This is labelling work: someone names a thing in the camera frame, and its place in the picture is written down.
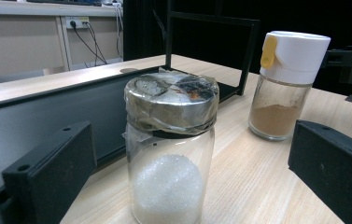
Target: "transparent glass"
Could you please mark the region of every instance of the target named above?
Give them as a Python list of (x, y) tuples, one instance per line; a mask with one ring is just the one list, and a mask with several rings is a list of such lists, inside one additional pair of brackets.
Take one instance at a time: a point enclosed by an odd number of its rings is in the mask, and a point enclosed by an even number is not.
[(289, 137), (311, 88), (312, 84), (284, 83), (260, 75), (248, 119), (251, 131), (274, 141)]
[(162, 138), (127, 125), (130, 194), (139, 223), (200, 222), (214, 132)]

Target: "white cap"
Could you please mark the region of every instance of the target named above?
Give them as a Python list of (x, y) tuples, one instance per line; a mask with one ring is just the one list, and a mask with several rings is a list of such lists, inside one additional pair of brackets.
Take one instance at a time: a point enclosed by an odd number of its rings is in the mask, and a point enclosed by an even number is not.
[(324, 35), (272, 31), (266, 34), (260, 73), (293, 84), (311, 84), (331, 39)]

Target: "jar with white lid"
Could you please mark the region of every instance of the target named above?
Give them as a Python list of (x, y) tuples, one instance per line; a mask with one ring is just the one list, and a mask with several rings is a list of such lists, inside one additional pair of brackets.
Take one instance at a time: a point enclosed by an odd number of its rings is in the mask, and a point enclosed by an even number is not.
[(292, 134), (330, 41), (297, 32), (266, 34), (248, 119), (253, 133), (275, 141)]
[(163, 72), (125, 87), (126, 153), (139, 223), (197, 223), (214, 148), (218, 84)]

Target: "wall outlet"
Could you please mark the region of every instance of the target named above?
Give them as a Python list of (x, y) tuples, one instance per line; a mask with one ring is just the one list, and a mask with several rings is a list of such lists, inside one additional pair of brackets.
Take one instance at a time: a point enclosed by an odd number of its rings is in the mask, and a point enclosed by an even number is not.
[(71, 21), (76, 23), (77, 29), (87, 29), (88, 25), (85, 22), (89, 22), (89, 17), (65, 17), (65, 24), (67, 29), (74, 29), (71, 25)]

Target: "sugar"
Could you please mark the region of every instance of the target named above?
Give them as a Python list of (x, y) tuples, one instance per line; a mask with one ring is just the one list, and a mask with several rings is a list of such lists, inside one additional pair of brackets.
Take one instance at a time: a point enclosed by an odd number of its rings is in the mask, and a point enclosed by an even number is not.
[(145, 166), (133, 184), (134, 215), (140, 223), (196, 223), (203, 180), (187, 157), (165, 155)]

